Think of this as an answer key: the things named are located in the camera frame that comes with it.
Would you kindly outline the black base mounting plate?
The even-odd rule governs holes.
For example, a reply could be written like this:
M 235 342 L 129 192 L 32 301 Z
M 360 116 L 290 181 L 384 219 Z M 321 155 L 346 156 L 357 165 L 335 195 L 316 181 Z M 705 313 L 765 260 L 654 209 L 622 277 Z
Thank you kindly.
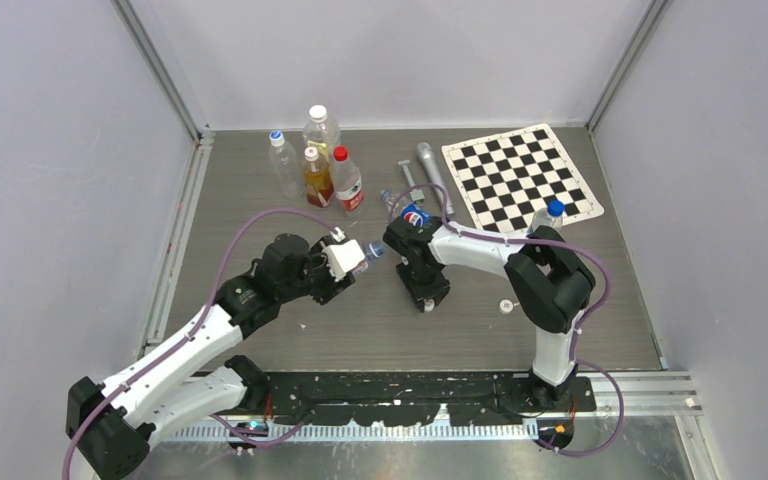
M 586 377 L 573 379 L 555 400 L 526 372 L 268 372 L 253 399 L 231 411 L 269 413 L 288 426 L 407 427 L 428 425 L 442 413 L 453 426 L 491 426 L 596 408 Z

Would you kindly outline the blue white cap bottle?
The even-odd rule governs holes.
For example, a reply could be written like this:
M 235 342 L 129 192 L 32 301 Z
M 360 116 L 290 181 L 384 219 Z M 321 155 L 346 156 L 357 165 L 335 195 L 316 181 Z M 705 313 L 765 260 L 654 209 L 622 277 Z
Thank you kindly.
M 280 130 L 272 131 L 269 134 L 269 141 L 269 159 L 281 192 L 290 199 L 304 197 L 303 173 L 295 148 Z

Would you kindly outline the black white chessboard mat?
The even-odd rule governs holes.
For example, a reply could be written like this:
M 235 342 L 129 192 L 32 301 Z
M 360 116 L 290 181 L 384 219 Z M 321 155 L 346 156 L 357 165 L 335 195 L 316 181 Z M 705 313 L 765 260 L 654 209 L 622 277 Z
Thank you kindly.
M 522 232 L 554 200 L 564 204 L 564 225 L 605 213 L 547 124 L 444 145 L 441 153 L 479 230 Z

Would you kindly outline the red cap clear bottle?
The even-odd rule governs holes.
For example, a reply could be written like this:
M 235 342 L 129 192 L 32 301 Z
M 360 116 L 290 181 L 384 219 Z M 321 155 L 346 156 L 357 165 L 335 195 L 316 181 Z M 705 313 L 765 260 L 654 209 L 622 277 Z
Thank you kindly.
M 361 172 L 345 146 L 333 151 L 332 182 L 336 199 L 348 215 L 358 214 L 364 200 Z

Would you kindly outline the amber liquid bottle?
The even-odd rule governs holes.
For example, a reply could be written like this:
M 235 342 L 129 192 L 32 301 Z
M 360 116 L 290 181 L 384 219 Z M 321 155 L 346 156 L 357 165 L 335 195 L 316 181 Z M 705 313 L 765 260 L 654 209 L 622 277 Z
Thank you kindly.
M 316 147 L 304 149 L 304 184 L 307 201 L 316 207 L 329 206 L 334 194 L 329 163 Z

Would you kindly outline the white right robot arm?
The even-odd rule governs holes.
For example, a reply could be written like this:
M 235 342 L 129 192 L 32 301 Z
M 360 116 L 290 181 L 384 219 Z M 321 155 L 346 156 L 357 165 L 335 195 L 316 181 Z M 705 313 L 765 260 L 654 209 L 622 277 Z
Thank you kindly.
M 576 322 L 584 315 L 595 277 L 559 233 L 540 227 L 532 235 L 483 232 L 433 217 L 423 225 L 397 218 L 383 235 L 402 258 L 396 272 L 415 306 L 429 312 L 450 292 L 447 266 L 505 278 L 536 328 L 536 353 L 529 370 L 531 397 L 556 410 L 571 395 L 578 366 Z

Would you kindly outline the blue bottle cap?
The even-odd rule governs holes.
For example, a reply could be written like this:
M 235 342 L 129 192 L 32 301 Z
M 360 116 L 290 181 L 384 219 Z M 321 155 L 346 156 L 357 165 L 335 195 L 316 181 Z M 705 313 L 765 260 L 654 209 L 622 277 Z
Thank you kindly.
M 554 218 L 562 218 L 565 212 L 565 204 L 557 199 L 549 202 L 547 205 L 547 213 Z

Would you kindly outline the tall white cap bottle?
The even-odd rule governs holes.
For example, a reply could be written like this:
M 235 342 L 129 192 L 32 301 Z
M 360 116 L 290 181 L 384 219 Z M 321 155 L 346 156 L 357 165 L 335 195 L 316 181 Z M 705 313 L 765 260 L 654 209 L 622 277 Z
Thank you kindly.
M 341 144 L 341 129 L 337 119 L 328 113 L 324 105 L 310 107 L 308 120 L 303 129 L 306 147 L 317 149 L 320 155 L 330 160 L 334 149 Z

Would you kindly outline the blue label clear bottle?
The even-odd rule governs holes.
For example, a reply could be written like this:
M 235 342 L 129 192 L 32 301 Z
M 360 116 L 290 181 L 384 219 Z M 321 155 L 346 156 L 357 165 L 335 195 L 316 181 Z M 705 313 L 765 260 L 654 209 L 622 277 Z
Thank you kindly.
M 563 217 L 562 218 L 554 218 L 548 215 L 547 206 L 536 211 L 532 217 L 532 221 L 528 226 L 527 229 L 527 236 L 531 236 L 533 233 L 536 232 L 536 230 L 542 226 L 547 226 L 550 228 L 553 228 L 556 231 L 559 231 L 563 226 Z

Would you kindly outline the silver microphone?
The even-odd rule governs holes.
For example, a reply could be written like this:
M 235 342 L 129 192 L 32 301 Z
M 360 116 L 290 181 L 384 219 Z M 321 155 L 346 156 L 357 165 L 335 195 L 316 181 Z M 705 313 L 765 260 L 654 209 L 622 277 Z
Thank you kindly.
M 446 215 L 451 217 L 455 214 L 454 207 L 450 200 L 450 195 L 442 178 L 442 174 L 437 166 L 434 149 L 427 142 L 421 142 L 416 147 L 416 158 L 423 167 L 430 183 L 438 185 L 435 195 L 441 208 Z

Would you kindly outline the clear bottle pink label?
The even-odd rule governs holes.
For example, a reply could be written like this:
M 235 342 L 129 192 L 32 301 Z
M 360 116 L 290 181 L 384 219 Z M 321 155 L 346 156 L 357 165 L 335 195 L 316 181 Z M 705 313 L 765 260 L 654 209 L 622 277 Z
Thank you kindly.
M 360 246 L 364 253 L 364 259 L 352 270 L 353 275 L 360 275 L 364 273 L 378 259 L 385 255 L 385 245 L 380 240 L 362 242 Z

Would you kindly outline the Pepsi label clear bottle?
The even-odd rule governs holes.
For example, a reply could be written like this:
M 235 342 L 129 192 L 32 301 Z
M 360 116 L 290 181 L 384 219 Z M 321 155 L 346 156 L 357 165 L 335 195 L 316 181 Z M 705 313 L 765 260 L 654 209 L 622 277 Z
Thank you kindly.
M 413 226 L 423 227 L 431 220 L 431 216 L 408 197 L 398 199 L 396 194 L 385 189 L 381 192 L 381 200 L 388 214 L 388 222 L 402 218 Z

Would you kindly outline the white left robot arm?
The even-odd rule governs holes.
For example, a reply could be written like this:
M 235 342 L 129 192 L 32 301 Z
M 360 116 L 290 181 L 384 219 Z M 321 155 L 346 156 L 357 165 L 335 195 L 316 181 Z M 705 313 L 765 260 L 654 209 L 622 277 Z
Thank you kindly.
M 209 360 L 275 320 L 282 305 L 310 297 L 320 305 L 351 286 L 365 260 L 362 246 L 340 233 L 315 244 L 281 234 L 250 269 L 226 280 L 193 319 L 152 352 L 96 383 L 69 390 L 67 436 L 101 479 L 123 479 L 169 434 L 213 413 L 261 413 L 270 382 L 236 355 L 197 382 Z

